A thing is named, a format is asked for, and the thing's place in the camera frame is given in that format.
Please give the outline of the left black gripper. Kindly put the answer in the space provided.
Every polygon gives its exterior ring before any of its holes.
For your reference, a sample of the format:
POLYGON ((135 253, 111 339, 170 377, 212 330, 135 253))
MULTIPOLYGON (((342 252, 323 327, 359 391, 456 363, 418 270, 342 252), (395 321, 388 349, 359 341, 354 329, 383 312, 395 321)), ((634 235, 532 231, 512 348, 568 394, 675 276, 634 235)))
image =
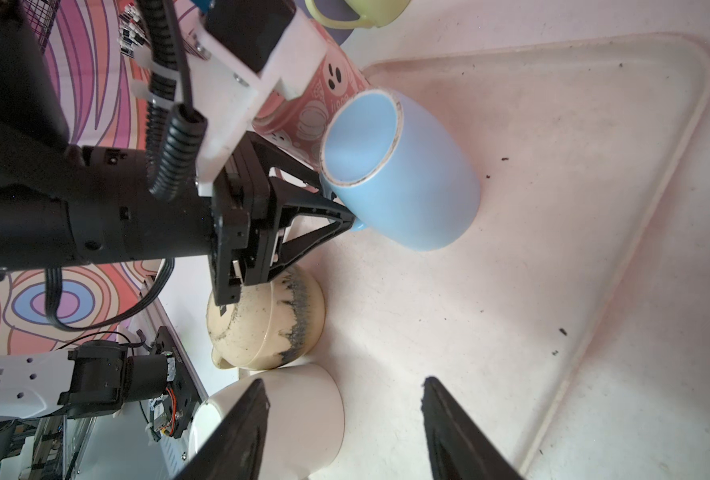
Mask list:
POLYGON ((355 222, 344 205, 270 176, 283 153, 254 133, 240 141, 210 197, 199 196, 192 179, 171 200, 154 197, 142 150, 81 147, 71 154, 95 184, 86 200, 67 203, 72 245, 61 267, 204 255, 215 300, 228 305, 242 288, 274 280, 355 222), (330 222, 277 247, 280 228, 297 216, 330 222))

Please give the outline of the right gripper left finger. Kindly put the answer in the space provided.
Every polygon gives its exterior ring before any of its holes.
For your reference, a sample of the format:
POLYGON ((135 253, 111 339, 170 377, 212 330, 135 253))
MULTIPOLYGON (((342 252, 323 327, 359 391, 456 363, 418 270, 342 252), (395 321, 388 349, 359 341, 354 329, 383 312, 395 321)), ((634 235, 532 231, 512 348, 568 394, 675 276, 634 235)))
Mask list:
POLYGON ((264 382, 256 379, 175 479, 256 480, 261 469, 269 411, 264 382))

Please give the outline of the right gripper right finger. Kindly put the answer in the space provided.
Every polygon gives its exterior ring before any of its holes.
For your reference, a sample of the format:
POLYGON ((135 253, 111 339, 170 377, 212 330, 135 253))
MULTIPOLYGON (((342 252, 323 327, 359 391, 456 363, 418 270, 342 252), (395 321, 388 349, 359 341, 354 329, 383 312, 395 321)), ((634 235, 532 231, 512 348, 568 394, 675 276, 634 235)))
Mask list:
POLYGON ((523 479, 440 380, 428 377, 423 388, 422 413, 434 479, 523 479))

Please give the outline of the light blue mug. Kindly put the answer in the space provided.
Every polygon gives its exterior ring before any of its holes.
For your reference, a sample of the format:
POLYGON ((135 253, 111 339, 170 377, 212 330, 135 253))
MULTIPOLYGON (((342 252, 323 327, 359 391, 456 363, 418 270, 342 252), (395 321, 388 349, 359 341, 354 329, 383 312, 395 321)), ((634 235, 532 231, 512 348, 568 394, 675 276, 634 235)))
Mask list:
POLYGON ((459 239, 481 202, 480 180, 451 134, 391 89, 362 91, 339 108, 322 138, 320 175, 360 223, 420 252, 459 239))

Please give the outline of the beige serving tray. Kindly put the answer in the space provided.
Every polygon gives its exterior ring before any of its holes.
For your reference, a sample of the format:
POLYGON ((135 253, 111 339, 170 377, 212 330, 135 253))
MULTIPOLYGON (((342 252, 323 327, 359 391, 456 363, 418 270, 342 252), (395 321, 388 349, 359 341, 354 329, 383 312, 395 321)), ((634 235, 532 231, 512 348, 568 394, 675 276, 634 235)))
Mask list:
POLYGON ((710 55, 676 35, 383 61, 376 85, 432 112, 482 204, 434 252, 370 229, 317 248, 345 433, 322 479, 427 479, 421 397, 438 378, 516 468, 531 454, 710 98, 710 55))

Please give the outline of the purple mug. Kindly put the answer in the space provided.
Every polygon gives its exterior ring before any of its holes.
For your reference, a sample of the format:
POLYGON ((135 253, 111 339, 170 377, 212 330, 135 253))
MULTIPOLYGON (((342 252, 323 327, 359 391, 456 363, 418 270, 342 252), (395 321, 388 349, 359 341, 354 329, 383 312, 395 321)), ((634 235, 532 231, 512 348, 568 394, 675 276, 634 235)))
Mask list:
MULTIPOLYGON (((353 11, 345 0, 315 0, 318 10, 327 18, 337 21, 353 21, 359 15, 353 11)), ((327 33, 338 45, 342 45, 352 34, 352 29, 333 29, 325 27, 327 33)))

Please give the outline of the light green mug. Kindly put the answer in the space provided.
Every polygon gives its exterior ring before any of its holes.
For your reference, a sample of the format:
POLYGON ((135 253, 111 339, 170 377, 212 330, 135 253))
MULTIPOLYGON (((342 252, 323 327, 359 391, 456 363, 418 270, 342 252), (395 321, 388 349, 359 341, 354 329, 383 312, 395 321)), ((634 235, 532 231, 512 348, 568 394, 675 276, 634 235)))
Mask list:
POLYGON ((354 20, 335 20, 326 16, 316 1, 306 0, 312 18, 326 28, 350 30, 381 28, 395 21, 409 6, 410 0, 345 0, 344 3, 358 15, 354 20))

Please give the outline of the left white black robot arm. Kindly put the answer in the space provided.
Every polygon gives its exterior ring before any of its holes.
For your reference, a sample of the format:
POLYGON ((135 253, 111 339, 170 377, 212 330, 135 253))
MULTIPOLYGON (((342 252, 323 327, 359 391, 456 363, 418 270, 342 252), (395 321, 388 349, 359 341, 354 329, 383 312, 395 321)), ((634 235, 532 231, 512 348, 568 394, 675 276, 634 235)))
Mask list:
POLYGON ((326 41, 290 1, 214 1, 201 18, 205 59, 188 59, 174 6, 138 5, 151 111, 141 150, 78 146, 20 4, 0 1, 0 282, 42 270, 58 315, 62 271, 159 259, 150 306, 181 257, 207 258, 217 305, 270 282, 349 230, 353 214, 318 175, 250 129, 272 93, 300 97, 326 41))

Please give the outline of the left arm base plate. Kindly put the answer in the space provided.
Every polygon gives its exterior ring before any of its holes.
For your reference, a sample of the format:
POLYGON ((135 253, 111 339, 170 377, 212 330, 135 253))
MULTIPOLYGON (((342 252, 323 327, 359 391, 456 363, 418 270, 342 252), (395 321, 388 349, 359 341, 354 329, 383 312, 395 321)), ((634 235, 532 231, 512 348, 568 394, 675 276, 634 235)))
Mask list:
POLYGON ((153 353, 163 355, 168 362, 166 387, 160 396, 166 423, 160 430, 168 437, 180 439, 188 431, 195 410, 202 403, 202 385, 184 349, 167 327, 158 328, 153 353))

